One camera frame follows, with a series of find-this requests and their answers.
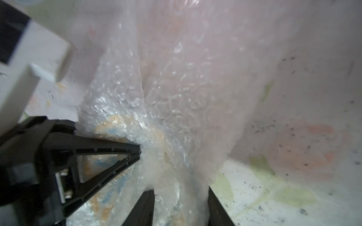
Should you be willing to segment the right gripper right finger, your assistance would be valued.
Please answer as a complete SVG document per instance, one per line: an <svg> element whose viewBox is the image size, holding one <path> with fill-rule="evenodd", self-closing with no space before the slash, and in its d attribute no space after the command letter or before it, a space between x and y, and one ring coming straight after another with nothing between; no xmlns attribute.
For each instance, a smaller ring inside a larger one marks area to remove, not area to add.
<svg viewBox="0 0 362 226"><path fill-rule="evenodd" d="M209 208L209 220L207 226L235 226L211 187L209 187L208 191L207 204Z"/></svg>

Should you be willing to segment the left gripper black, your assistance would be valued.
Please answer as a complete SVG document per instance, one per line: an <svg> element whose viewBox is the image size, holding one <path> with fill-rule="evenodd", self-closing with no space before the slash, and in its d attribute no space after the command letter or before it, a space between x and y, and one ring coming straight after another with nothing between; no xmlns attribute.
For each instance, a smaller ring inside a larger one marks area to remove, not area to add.
<svg viewBox="0 0 362 226"><path fill-rule="evenodd" d="M74 135L75 123L31 117L1 136L1 225L64 226L140 159L140 145Z"/></svg>

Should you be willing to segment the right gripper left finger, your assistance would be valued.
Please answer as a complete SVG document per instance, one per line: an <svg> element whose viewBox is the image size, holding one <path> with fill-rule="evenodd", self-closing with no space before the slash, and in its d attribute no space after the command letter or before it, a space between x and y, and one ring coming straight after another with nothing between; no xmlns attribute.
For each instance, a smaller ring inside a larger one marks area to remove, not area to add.
<svg viewBox="0 0 362 226"><path fill-rule="evenodd" d="M122 226L152 226L155 207L154 190L145 191Z"/></svg>

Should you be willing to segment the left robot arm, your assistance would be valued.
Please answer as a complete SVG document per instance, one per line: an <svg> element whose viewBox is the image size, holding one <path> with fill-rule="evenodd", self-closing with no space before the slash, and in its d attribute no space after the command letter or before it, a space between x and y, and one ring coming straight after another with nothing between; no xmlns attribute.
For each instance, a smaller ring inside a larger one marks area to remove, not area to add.
<svg viewBox="0 0 362 226"><path fill-rule="evenodd" d="M69 42L1 1L1 225L64 226L140 158L140 146L75 134L70 120L21 115L43 78L62 79Z"/></svg>

